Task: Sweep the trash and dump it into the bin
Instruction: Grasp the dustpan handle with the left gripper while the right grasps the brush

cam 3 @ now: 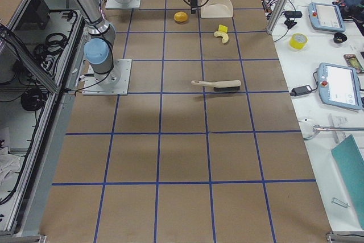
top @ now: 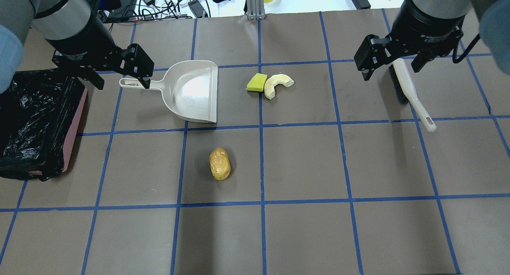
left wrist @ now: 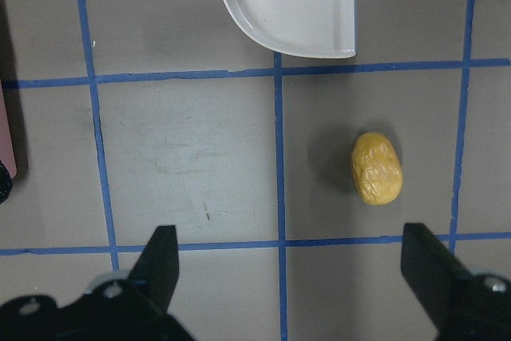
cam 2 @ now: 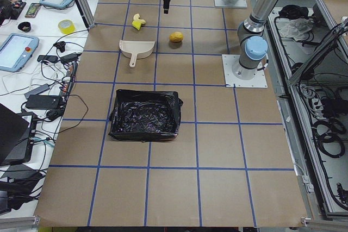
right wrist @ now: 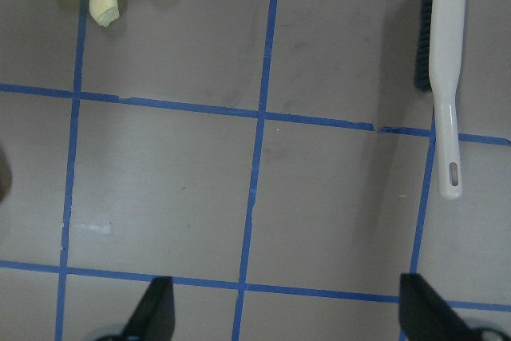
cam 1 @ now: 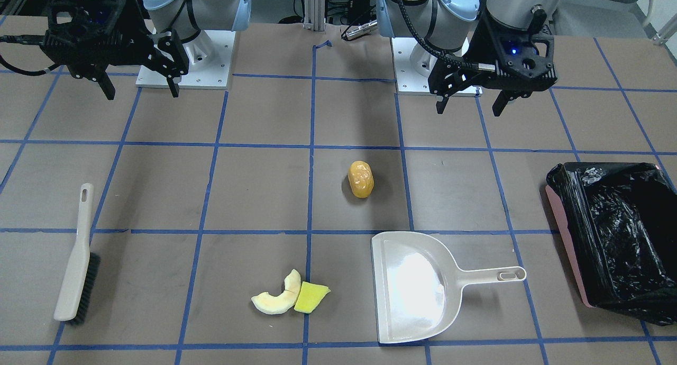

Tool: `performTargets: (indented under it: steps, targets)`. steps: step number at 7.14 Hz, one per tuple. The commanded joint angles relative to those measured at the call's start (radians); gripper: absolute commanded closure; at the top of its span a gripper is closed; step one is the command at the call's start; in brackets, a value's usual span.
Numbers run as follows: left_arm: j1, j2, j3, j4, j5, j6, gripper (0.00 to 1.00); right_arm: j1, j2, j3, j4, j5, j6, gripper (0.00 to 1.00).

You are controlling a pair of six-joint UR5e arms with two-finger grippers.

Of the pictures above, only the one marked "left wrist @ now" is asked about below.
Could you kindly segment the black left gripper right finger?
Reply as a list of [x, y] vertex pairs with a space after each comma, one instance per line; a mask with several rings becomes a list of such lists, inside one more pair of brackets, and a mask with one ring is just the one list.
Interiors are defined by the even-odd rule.
[[422, 223], [404, 224], [402, 276], [437, 331], [447, 327], [473, 278]]

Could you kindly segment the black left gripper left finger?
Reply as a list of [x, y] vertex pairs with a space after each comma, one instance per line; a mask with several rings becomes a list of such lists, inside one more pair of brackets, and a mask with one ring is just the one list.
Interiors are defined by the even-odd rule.
[[158, 226], [128, 274], [128, 281], [155, 307], [167, 312], [178, 282], [175, 225]]

